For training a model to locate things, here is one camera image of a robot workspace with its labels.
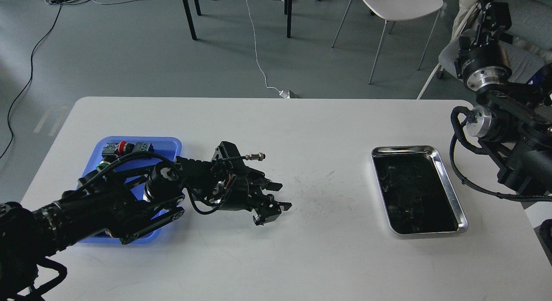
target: black cable on floor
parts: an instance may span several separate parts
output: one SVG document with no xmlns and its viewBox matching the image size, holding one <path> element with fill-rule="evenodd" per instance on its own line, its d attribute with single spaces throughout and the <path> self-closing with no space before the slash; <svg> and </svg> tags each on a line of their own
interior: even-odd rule
<svg viewBox="0 0 552 301">
<path fill-rule="evenodd" d="M 33 81 L 33 57 L 34 57 L 34 53 L 36 51 L 36 48 L 40 45 L 40 42 L 44 41 L 44 39 L 46 37 L 48 37 L 48 35 L 50 34 L 50 32 L 52 32 L 54 26 L 56 26 L 56 23 L 57 23 L 57 19 L 59 18 L 60 16 L 60 12 L 61 12 L 61 8 L 63 7 L 62 4 L 60 4 L 60 9 L 57 11 L 57 15 L 56 15 L 56 19 L 53 21 L 53 24 L 52 24 L 52 27 L 50 28 L 50 30 L 44 34 L 44 37 L 42 37 L 38 42 L 36 42 L 36 45 L 34 46 L 33 48 L 33 52 L 31 52 L 31 76 L 29 78 L 29 81 L 27 81 L 27 84 L 23 87 L 23 89 L 20 91 L 20 93 L 16 96 L 16 98 L 13 100 L 12 104 L 10 105 L 9 107 L 9 110 L 8 110 L 8 128 L 9 128 L 9 133 L 11 134 L 11 138 L 9 140 L 9 143 L 8 143 L 8 146 L 6 146 L 6 149 L 4 150 L 4 152 L 2 152 L 2 155 L 0 155 L 0 158 L 2 158 L 6 152 L 8 151 L 8 148 L 10 147 L 10 145 L 12 144 L 12 141 L 13 141 L 13 138 L 14 138 L 14 134 L 13 134 L 13 130 L 12 130 L 12 125 L 11 123 L 9 122 L 9 115 L 10 113 L 12 112 L 12 108 L 13 108 L 13 105 L 16 103 L 17 99 L 19 99 L 19 97 L 23 94 L 23 92 L 27 89 L 27 87 L 29 87 L 29 85 L 31 84 L 31 82 Z"/>
</svg>

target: blue tray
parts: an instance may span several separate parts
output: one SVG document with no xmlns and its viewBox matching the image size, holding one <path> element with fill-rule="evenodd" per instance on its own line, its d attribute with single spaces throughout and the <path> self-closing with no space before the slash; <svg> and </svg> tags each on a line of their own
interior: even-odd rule
<svg viewBox="0 0 552 301">
<path fill-rule="evenodd" d="M 171 161 L 174 161 L 177 155 L 181 154 L 182 143 L 177 138 L 172 137 L 148 137 L 148 136 L 109 136 L 103 138 L 96 144 L 94 151 L 91 154 L 90 160 L 86 165 L 85 171 L 82 173 L 82 176 L 88 174 L 96 168 L 96 165 L 102 161 L 102 149 L 108 142 L 121 142 L 125 140 L 128 143 L 136 144 L 136 142 L 150 142 L 154 147 L 154 153 L 162 155 L 168 158 Z M 159 162 L 157 159 L 139 159 L 125 163 L 117 167 L 116 171 L 124 171 L 126 169 L 135 169 L 137 167 L 143 167 L 148 165 L 153 165 Z M 144 198 L 144 185 L 139 185 L 131 190 L 131 192 L 136 196 L 137 199 Z M 152 233 L 146 234 L 135 240 L 131 244 L 146 244 L 153 241 L 159 234 L 160 229 L 155 230 Z M 83 243 L 94 243 L 94 244 L 121 244 L 118 238 L 111 238 L 108 235 L 95 235 L 89 238 L 81 240 Z"/>
</svg>

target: stainless steel tray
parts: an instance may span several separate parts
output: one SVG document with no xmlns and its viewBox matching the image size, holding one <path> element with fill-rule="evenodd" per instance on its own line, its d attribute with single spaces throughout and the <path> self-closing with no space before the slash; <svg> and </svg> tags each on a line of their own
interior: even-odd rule
<svg viewBox="0 0 552 301">
<path fill-rule="evenodd" d="M 372 151 L 389 226 L 405 237 L 464 232 L 467 219 L 439 152 L 431 146 Z"/>
</svg>

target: robotic arm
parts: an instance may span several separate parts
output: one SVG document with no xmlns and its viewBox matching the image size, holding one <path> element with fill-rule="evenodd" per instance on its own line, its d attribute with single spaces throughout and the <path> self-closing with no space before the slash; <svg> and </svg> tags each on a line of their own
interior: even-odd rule
<svg viewBox="0 0 552 301">
<path fill-rule="evenodd" d="M 552 123 L 536 113 L 551 105 L 552 65 L 540 69 L 527 83 L 511 83 L 512 75 L 499 36 L 511 26 L 506 3 L 481 0 L 481 14 L 475 39 L 462 37 L 455 61 L 457 77 L 477 93 L 473 110 L 454 108 L 451 120 L 454 138 L 451 162 L 463 183 L 473 189 L 514 201 L 552 201 Z M 466 119 L 460 123 L 459 114 Z M 470 144 L 466 132 L 478 138 L 481 147 Z M 478 155 L 490 156 L 499 167 L 498 182 L 518 194 L 487 191 L 471 183 L 454 165 L 456 140 Z"/>
<path fill-rule="evenodd" d="M 180 218 L 184 214 L 179 206 L 184 189 L 197 212 L 246 209 L 254 212 L 256 225 L 276 220 L 292 206 L 263 193 L 264 189 L 278 191 L 282 184 L 243 163 L 262 161 L 262 153 L 241 156 L 235 144 L 223 141 L 211 161 L 177 157 L 172 162 L 148 151 L 126 154 L 131 149 L 124 145 L 114 148 L 96 170 L 78 180 L 78 189 L 64 192 L 60 200 L 36 211 L 15 202 L 0 204 L 0 301 L 42 300 L 41 295 L 67 276 L 63 265 L 47 257 L 80 240 L 105 231 L 123 245 L 130 244 Z M 114 170 L 144 157 L 161 161 L 138 169 Z M 144 183 L 146 199 L 138 200 L 130 189 Z M 202 211 L 196 201 L 212 209 Z M 52 268 L 59 275 L 35 289 L 37 265 Z M 27 296 L 17 295 L 27 287 Z"/>
</svg>

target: black cable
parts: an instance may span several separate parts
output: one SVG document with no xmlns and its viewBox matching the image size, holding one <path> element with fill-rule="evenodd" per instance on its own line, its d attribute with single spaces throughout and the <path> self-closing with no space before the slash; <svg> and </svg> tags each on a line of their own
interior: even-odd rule
<svg viewBox="0 0 552 301">
<path fill-rule="evenodd" d="M 197 197 L 197 195 L 196 195 L 197 193 L 195 193 L 195 191 L 194 191 L 193 189 L 188 188 L 188 187 L 186 187 L 186 190 L 188 191 L 188 193 L 189 193 L 190 195 L 193 195 L 193 197 L 190 196 L 191 207 L 193 207 L 194 210 L 195 210 L 198 214 L 201 214 L 201 215 L 213 214 L 215 211 L 219 210 L 219 208 L 223 205 L 223 202 L 221 201 L 221 203 L 220 203 L 217 207 L 215 207 L 215 208 L 213 208 L 213 209 L 211 209 L 211 210 L 208 210 L 208 211 L 203 211 L 203 210 L 199 209 L 198 206 L 195 204 L 195 198 Z"/>
<path fill-rule="evenodd" d="M 56 6 L 58 4 L 62 4 L 64 6 L 77 6 L 79 4 L 87 3 L 91 0 L 86 0 L 86 1 L 83 1 L 83 2 L 79 2 L 79 1 L 81 1 L 81 0 L 70 0 L 68 2 L 63 2 L 63 3 L 51 3 L 49 0 L 45 0 L 45 2 L 49 5 L 51 5 L 51 6 Z"/>
<path fill-rule="evenodd" d="M 86 183 L 83 183 L 81 187 L 76 189 L 75 191 L 69 193 L 67 196 L 65 196 L 63 199 L 72 199 L 73 196 L 75 196 L 77 193 L 84 191 L 87 187 L 89 187 L 92 183 L 100 179 L 100 177 L 103 177 L 108 172 L 112 171 L 113 169 L 116 169 L 120 165 L 123 165 L 126 162 L 138 160 L 139 158 L 157 158 L 163 162 L 166 162 L 174 171 L 177 173 L 178 177 L 181 177 L 181 179 L 185 179 L 184 175 L 182 175 L 182 172 L 178 169 L 176 165 L 174 165 L 174 162 L 169 160 L 168 158 L 165 158 L 164 156 L 158 155 L 153 152 L 149 151 L 139 151 L 139 152 L 133 152 L 128 155 L 124 155 L 117 160 L 113 161 L 109 166 L 105 167 L 102 171 L 98 172 L 96 175 L 94 175 L 89 181 Z"/>
<path fill-rule="evenodd" d="M 40 45 L 40 42 L 42 42 L 46 37 L 48 37 L 48 35 L 50 34 L 50 32 L 52 32 L 54 26 L 56 26 L 56 23 L 57 23 L 57 19 L 59 18 L 60 16 L 60 12 L 61 12 L 61 8 L 63 7 L 62 4 L 60 4 L 60 9 L 57 11 L 57 15 L 56 15 L 56 19 L 53 21 L 53 24 L 52 24 L 52 27 L 50 28 L 50 30 L 44 34 L 44 37 L 42 37 L 38 42 L 36 42 L 36 45 L 34 46 L 33 48 L 33 51 L 31 52 L 31 76 L 29 78 L 29 81 L 27 81 L 27 84 L 23 87 L 23 89 L 20 91 L 20 93 L 16 96 L 16 98 L 13 100 L 12 104 L 10 105 L 9 107 L 9 110 L 8 110 L 8 128 L 9 128 L 9 133 L 11 135 L 11 138 L 9 140 L 9 143 L 8 143 L 8 146 L 6 146 L 6 149 L 4 150 L 4 152 L 2 152 L 2 155 L 0 155 L 0 158 L 2 158 L 6 152 L 8 151 L 8 148 L 10 147 L 10 145 L 12 144 L 12 141 L 13 141 L 13 138 L 14 138 L 14 134 L 13 134 L 13 130 L 12 130 L 12 125 L 9 121 L 9 115 L 10 113 L 12 112 L 12 108 L 13 108 L 13 105 L 16 103 L 17 99 L 23 94 L 23 92 L 25 91 L 25 89 L 27 89 L 27 87 L 29 87 L 29 85 L 31 84 L 31 82 L 33 81 L 33 57 L 34 57 L 34 53 L 36 51 L 36 48 Z"/>
<path fill-rule="evenodd" d="M 467 185 L 471 189 L 474 189 L 476 191 L 479 191 L 481 193 L 494 195 L 495 197 L 498 197 L 500 199 L 507 199 L 510 201 L 552 201 L 552 197 L 548 195 L 519 195 L 519 194 L 504 194 L 499 192 L 493 192 L 487 189 L 484 189 L 475 183 L 472 183 L 467 177 L 462 175 L 462 173 L 458 170 L 458 167 L 456 166 L 454 162 L 454 148 L 456 146 L 458 138 L 456 135 L 453 135 L 452 140 L 450 141 L 450 148 L 449 148 L 449 156 L 450 156 L 450 165 L 452 165 L 452 170 L 458 176 L 458 178 L 462 181 L 462 185 Z"/>
<path fill-rule="evenodd" d="M 460 121 L 458 120 L 459 114 L 464 114 L 464 116 L 466 116 L 466 120 L 470 120 L 470 122 L 475 122 L 473 112 L 471 112 L 471 110 L 467 107 L 457 106 L 453 108 L 452 112 L 450 113 L 450 122 L 452 123 L 454 135 L 458 138 L 458 141 L 462 144 L 462 146 L 464 146 L 464 148 L 477 155 L 487 155 L 487 152 L 483 148 L 478 148 L 474 146 L 466 139 L 466 136 L 464 135 L 464 126 L 466 125 L 466 120 L 460 123 Z"/>
</svg>

